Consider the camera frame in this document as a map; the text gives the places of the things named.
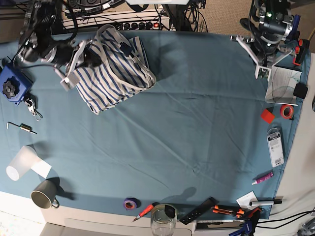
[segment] tape roll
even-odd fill
[[[137,208],[137,199],[135,198],[126,198],[124,200],[124,208],[126,210],[133,210]]]
[[[293,117],[294,108],[291,105],[282,105],[280,108],[280,115],[284,119],[291,119]]]

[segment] striped tote bag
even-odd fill
[[[104,25],[89,50],[100,56],[102,64],[79,67],[73,73],[80,80],[76,85],[80,96],[97,115],[156,83],[139,37],[128,40],[112,25]]]

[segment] red screwdriver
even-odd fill
[[[150,205],[147,206],[147,208],[145,208],[134,220],[138,220],[140,219],[141,217],[143,217],[144,215],[148,214],[156,205],[158,205],[158,203],[152,203]]]

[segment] purple tape roll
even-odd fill
[[[136,199],[135,198],[126,198],[124,200],[124,208],[126,210],[133,210],[137,208],[137,203],[136,203]]]

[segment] red tape roll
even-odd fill
[[[291,105],[282,105],[280,108],[280,115],[284,119],[291,119],[293,117],[294,108]]]

